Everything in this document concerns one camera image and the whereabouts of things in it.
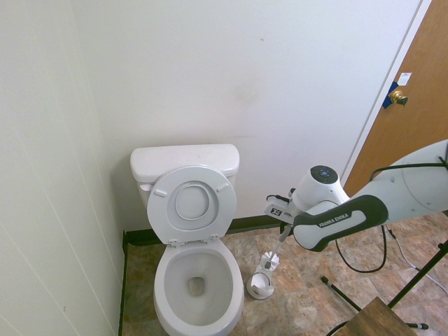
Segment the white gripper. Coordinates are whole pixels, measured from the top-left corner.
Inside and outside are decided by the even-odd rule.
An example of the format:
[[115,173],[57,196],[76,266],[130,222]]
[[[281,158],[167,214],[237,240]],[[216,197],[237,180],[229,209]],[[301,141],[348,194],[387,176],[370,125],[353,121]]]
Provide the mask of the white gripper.
[[293,229],[292,223],[288,223],[286,226],[286,223],[283,222],[294,220],[294,216],[291,214],[291,207],[289,203],[281,199],[269,199],[267,201],[267,206],[265,207],[265,215],[282,221],[280,223],[280,232],[284,232],[285,227],[288,232]]

